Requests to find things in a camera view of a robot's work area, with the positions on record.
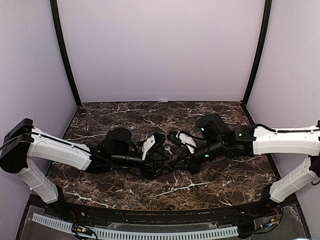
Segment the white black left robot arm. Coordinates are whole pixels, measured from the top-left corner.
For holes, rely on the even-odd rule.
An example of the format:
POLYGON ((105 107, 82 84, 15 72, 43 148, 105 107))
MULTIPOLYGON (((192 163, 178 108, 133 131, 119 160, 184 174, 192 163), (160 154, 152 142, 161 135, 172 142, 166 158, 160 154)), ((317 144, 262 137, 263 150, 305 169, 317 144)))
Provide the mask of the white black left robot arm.
POLYGON ((166 166, 165 136, 154 133, 141 145, 132 141, 129 129, 118 127, 107 132, 98 145, 78 144, 51 136, 34 127, 29 118, 23 119, 3 140, 0 148, 0 167, 15 174, 40 196, 60 218, 67 218, 70 206, 64 202, 62 190, 50 182, 33 162, 34 158, 47 159, 74 167, 91 174, 102 174, 113 166, 137 168, 140 176, 153 180, 171 171, 166 166))

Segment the silver key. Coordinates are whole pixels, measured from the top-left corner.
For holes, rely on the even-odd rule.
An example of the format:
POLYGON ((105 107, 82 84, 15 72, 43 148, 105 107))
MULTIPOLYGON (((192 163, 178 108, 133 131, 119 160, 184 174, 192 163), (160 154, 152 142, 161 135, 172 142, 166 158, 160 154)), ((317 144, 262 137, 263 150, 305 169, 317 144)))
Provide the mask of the silver key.
POLYGON ((164 149, 165 149, 170 155, 173 154, 172 151, 171 151, 171 148, 170 148, 169 146, 166 146, 164 149))

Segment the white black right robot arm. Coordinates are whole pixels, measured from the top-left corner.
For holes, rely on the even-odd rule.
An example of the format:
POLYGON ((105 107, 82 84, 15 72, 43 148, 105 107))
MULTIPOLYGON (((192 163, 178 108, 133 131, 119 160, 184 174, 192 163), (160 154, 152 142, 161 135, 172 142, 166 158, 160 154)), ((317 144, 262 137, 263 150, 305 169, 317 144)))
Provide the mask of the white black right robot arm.
POLYGON ((231 130, 217 113, 202 116, 196 127, 204 143, 197 145, 195 137, 185 131, 170 131, 167 139, 186 152, 170 166, 183 161, 187 170, 196 174, 201 165, 222 155, 228 158, 264 154, 302 154, 304 161, 282 179, 266 186, 255 205, 255 213, 266 217, 275 206, 307 184, 320 182, 320 126, 303 128, 270 128, 263 124, 240 126, 231 130))

